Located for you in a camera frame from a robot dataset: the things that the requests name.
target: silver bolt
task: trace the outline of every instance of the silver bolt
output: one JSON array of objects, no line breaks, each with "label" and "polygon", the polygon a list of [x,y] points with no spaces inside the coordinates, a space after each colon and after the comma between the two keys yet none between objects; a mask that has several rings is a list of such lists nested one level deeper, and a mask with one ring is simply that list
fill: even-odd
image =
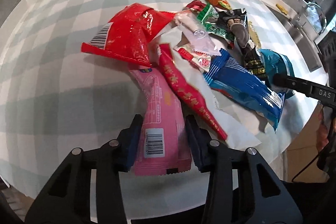
[{"label": "silver bolt", "polygon": [[74,148],[71,153],[73,155],[79,155],[82,152],[82,150],[80,148]]},{"label": "silver bolt", "polygon": [[216,146],[219,145],[219,141],[218,141],[218,140],[211,140],[211,141],[210,141],[210,145],[216,147]]},{"label": "silver bolt", "polygon": [[253,147],[250,147],[247,149],[247,152],[251,155],[255,155],[257,153],[257,150]]},{"label": "silver bolt", "polygon": [[111,140],[110,142],[109,142],[109,145],[110,146],[118,146],[119,145],[119,142],[118,142],[118,140]]}]

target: faucet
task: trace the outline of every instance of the faucet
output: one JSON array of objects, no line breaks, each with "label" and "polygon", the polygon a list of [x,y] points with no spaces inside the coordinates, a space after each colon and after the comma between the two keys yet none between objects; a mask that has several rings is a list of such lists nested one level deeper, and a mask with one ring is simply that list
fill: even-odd
[{"label": "faucet", "polygon": [[309,2],[305,7],[302,8],[302,10],[296,16],[293,17],[292,23],[295,27],[302,28],[306,22],[302,26],[300,26],[300,23],[299,23],[300,18],[303,15],[303,13],[307,10],[307,8],[310,7],[310,6],[314,6],[315,8],[319,8],[320,11],[321,11],[321,16],[323,16],[323,27],[322,27],[322,30],[319,32],[319,35],[320,35],[321,33],[324,32],[324,30],[327,27],[327,18],[323,13],[322,8],[319,5],[317,5],[316,3]]}]

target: pink snack package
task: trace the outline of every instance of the pink snack package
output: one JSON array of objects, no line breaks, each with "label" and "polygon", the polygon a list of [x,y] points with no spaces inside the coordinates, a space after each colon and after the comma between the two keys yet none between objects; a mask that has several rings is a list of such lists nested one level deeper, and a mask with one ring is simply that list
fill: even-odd
[{"label": "pink snack package", "polygon": [[179,99],[158,69],[137,67],[129,71],[147,98],[133,166],[135,175],[166,175],[190,170],[192,158]]}]

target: barcode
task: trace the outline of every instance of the barcode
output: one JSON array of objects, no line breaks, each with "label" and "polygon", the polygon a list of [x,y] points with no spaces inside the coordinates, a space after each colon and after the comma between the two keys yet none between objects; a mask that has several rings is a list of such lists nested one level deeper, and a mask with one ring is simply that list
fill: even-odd
[{"label": "barcode", "polygon": [[165,156],[163,128],[146,129],[146,141],[144,147],[145,158],[159,158]]},{"label": "barcode", "polygon": [[95,46],[97,48],[101,48],[102,50],[105,48],[107,34],[110,30],[112,22],[106,24],[100,31],[91,39],[89,42],[90,45]]}]

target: black cable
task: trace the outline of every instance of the black cable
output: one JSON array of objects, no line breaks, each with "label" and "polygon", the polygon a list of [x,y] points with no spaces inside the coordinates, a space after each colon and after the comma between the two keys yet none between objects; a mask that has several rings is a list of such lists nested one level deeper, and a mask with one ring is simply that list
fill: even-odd
[{"label": "black cable", "polygon": [[310,163],[308,163],[299,173],[297,173],[293,178],[292,178],[292,182],[294,182],[294,180],[301,175],[302,172],[304,172],[325,150],[327,150],[327,148],[329,148],[329,146],[332,146],[334,141],[335,141],[335,136],[336,133],[334,133],[332,135],[332,137],[329,140],[329,143],[310,161]]}]

